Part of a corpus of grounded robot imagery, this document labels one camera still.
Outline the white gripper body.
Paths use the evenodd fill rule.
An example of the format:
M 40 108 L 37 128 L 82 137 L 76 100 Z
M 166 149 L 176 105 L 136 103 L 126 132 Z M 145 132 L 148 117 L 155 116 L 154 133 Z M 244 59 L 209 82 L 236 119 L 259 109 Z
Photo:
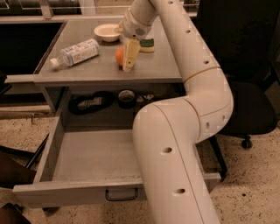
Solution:
M 122 20 L 123 35 L 128 39 L 144 39 L 151 29 L 151 17 L 147 8 L 130 8 Z

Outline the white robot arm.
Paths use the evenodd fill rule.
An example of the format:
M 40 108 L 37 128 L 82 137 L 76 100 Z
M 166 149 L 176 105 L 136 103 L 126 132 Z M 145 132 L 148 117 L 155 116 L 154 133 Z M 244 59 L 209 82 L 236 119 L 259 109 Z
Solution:
M 155 224 L 220 224 L 196 158 L 196 145 L 218 133 L 233 113 L 220 65 L 179 0 L 134 0 L 119 31 L 128 38 L 123 69 L 134 66 L 139 42 L 159 18 L 186 94 L 141 108 L 133 144 Z

